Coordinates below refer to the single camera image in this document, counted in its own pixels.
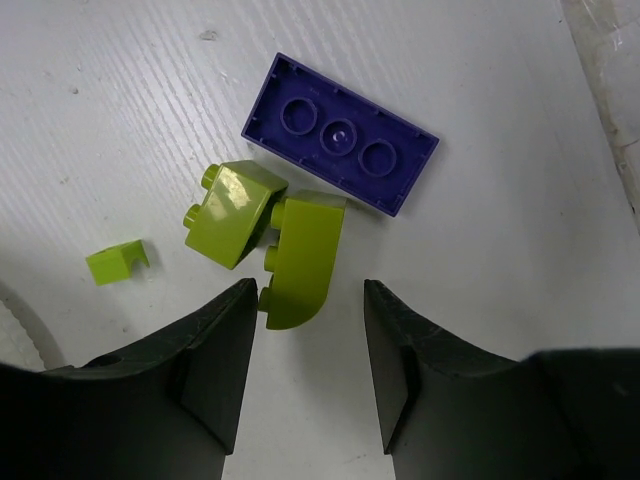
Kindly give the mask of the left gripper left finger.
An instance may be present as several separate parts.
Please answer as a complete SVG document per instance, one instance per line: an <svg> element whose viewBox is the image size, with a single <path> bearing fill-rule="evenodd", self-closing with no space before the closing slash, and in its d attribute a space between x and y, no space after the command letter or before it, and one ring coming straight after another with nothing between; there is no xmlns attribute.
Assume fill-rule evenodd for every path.
<svg viewBox="0 0 640 480"><path fill-rule="evenodd" d="M84 366L1 369L5 479L218 479L235 446L257 320L236 282Z"/></svg>

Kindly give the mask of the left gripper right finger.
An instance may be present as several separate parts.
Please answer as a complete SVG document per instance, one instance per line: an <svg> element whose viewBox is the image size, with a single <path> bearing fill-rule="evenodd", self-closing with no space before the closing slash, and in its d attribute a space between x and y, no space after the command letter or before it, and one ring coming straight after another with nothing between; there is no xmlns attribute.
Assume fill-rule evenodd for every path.
<svg viewBox="0 0 640 480"><path fill-rule="evenodd" d="M364 324L384 452L399 479L635 479L639 352L514 361L413 311L378 280Z"/></svg>

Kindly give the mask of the lime lego slope brick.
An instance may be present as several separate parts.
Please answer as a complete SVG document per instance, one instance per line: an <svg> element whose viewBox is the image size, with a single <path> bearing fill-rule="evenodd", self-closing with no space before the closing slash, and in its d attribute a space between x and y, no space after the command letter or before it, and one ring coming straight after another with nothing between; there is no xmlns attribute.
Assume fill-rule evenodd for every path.
<svg viewBox="0 0 640 480"><path fill-rule="evenodd" d="M210 165L201 186L204 199L183 220L185 245L232 270L257 246L289 183L255 161L241 160Z"/></svg>

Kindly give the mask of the white divided round container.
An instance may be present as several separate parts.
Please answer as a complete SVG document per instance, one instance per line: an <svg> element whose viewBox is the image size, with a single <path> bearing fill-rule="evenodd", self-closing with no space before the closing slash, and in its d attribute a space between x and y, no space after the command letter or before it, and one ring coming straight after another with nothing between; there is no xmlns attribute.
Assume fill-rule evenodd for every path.
<svg viewBox="0 0 640 480"><path fill-rule="evenodd" d="M23 296L10 288L6 282L1 282L1 300L28 333L47 369L68 365L50 328Z"/></svg>

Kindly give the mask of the blue lego plate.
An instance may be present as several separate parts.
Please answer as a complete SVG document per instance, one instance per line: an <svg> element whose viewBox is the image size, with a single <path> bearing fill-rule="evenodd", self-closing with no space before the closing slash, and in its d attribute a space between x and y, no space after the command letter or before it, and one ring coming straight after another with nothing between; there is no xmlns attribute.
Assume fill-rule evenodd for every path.
<svg viewBox="0 0 640 480"><path fill-rule="evenodd" d="M282 53L274 57L242 136L391 217L439 144Z"/></svg>

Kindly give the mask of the small lime lego cube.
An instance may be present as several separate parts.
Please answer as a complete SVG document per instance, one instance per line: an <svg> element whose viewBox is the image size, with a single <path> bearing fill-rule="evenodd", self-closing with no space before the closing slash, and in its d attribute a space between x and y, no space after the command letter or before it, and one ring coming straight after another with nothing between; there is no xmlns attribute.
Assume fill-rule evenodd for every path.
<svg viewBox="0 0 640 480"><path fill-rule="evenodd" d="M87 256L85 261L97 286L130 279L135 263L150 267L143 241L140 239L110 246Z"/></svg>

